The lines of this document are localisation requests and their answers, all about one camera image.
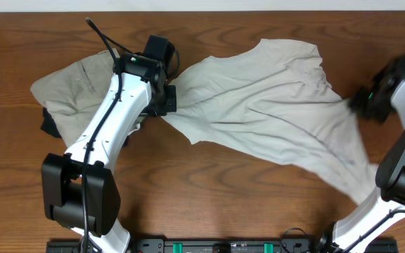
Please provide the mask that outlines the light grey t-shirt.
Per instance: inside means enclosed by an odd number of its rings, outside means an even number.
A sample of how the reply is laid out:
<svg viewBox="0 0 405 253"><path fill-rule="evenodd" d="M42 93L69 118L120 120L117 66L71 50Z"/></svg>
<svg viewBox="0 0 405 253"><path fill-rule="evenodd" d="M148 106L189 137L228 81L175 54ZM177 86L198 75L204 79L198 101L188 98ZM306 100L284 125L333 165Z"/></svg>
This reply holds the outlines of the light grey t-shirt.
<svg viewBox="0 0 405 253"><path fill-rule="evenodd" d="M213 142L316 174L355 203L375 186L356 116L326 79L314 44L262 39L237 56L210 56L174 81L165 121L191 143Z"/></svg>

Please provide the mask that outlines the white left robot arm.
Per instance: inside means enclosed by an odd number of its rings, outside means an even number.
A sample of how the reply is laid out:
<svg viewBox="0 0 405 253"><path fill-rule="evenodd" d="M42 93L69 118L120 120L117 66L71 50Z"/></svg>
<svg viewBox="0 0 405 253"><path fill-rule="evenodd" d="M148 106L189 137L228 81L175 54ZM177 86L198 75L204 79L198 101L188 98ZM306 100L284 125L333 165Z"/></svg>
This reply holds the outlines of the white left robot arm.
<svg viewBox="0 0 405 253"><path fill-rule="evenodd" d="M166 84L175 53L126 53L117 58L96 113L62 155L41 165L47 219L81 235L70 252L127 252L131 235L117 217L121 198L114 180L118 155L142 116L176 110Z"/></svg>

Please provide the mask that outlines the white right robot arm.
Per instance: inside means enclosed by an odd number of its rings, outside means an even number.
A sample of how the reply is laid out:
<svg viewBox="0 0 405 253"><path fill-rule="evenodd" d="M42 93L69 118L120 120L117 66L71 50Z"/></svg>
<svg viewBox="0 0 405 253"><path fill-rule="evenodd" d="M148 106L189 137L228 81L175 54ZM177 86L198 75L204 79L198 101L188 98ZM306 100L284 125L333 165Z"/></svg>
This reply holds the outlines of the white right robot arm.
<svg viewBox="0 0 405 253"><path fill-rule="evenodd" d="M334 223L315 250L398 252L397 241L382 238L381 234L405 218L405 54L381 69L374 76L371 88L359 89L349 107L362 117L378 122L396 113L404 131L378 166L372 193L349 216Z"/></svg>

